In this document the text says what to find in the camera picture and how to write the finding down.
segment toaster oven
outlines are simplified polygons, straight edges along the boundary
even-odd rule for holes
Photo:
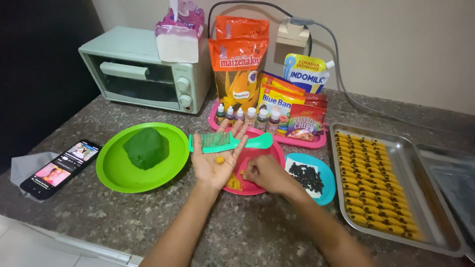
[[[199,47],[198,63],[164,62],[154,31],[115,27],[79,53],[106,99],[196,114],[211,85],[206,38]]]

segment oven door handle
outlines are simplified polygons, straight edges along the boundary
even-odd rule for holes
[[[117,64],[111,62],[103,62],[100,65],[102,73],[117,77],[146,80],[149,70],[146,67],[137,67],[131,65]]]

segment granite countertop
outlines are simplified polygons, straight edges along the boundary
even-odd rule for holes
[[[414,144],[428,143],[473,153],[475,139],[428,131],[355,109],[337,91],[325,90],[329,106],[326,122],[341,122],[401,135]],[[377,109],[415,123],[446,127],[467,133],[475,130],[475,116],[421,107],[361,95],[355,97]],[[92,101],[30,153],[60,153],[73,142],[86,138],[105,144],[130,126],[165,122],[186,135],[210,131],[207,118],[213,104],[210,94],[198,115],[182,114],[141,106]],[[282,145],[285,154],[306,153],[331,166],[329,147],[318,150]],[[139,194],[111,191],[100,183],[95,164],[88,166],[61,191],[43,204],[21,196],[10,183],[10,171],[0,176],[0,214],[34,226],[56,231],[98,245],[145,256],[178,213],[194,184],[190,160],[183,170],[162,187]],[[373,254],[376,266],[461,266],[463,258],[410,247],[360,233],[346,224],[335,200],[324,206]],[[268,193],[238,196],[219,195],[209,223],[199,241],[191,266],[322,266],[325,261],[309,237],[300,231],[296,214],[283,198]]]

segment wall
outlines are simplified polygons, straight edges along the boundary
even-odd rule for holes
[[[153,29],[165,0],[93,0],[105,30],[117,25]],[[195,0],[206,16],[217,1]],[[471,0],[274,0],[294,16],[312,18],[335,33],[349,92],[475,114],[475,1]],[[282,74],[282,58],[297,48],[275,45],[279,11],[266,6],[221,5],[213,16],[269,19],[265,70]],[[331,36],[311,26],[312,56],[334,59]],[[332,77],[325,86],[339,89]]]

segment oven window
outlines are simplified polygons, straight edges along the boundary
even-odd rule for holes
[[[170,66],[93,55],[89,55],[89,58],[104,84],[104,89],[108,92],[150,101],[178,102],[173,72]],[[147,80],[106,75],[99,67],[103,62],[146,67],[149,70],[149,73],[145,75]]]

